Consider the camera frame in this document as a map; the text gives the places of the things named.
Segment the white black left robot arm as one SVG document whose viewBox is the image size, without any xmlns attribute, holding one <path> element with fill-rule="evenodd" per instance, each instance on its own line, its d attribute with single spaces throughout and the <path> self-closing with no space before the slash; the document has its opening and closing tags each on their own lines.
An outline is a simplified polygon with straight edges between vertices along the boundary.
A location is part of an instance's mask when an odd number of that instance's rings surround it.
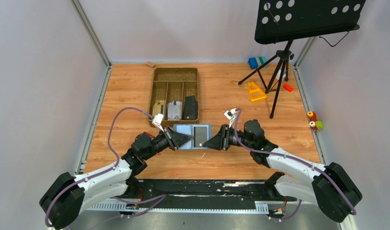
<svg viewBox="0 0 390 230">
<path fill-rule="evenodd" d="M 177 150 L 192 138 L 166 126 L 155 137 L 139 134 L 128 151 L 108 166 L 75 176 L 68 172 L 60 174 L 39 201 L 46 225 L 59 230 L 69 226 L 87 208 L 108 198 L 135 197 L 136 176 L 147 167 L 146 161 L 165 149 Z"/>
</svg>

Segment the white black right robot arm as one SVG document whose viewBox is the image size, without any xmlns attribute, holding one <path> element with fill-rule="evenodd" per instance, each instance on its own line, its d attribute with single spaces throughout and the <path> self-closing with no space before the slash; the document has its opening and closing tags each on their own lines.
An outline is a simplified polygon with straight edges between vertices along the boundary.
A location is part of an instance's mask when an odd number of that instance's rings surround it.
<svg viewBox="0 0 390 230">
<path fill-rule="evenodd" d="M 227 124 L 204 143 L 214 150 L 228 150 L 230 146 L 244 147 L 253 160 L 277 172 L 269 178 L 266 196 L 277 200 L 291 196 L 319 207 L 335 222 L 343 222 L 356 213 L 355 206 L 363 195 L 344 168 L 337 163 L 317 164 L 285 151 L 265 137 L 258 120 L 249 120 L 242 131 Z"/>
</svg>

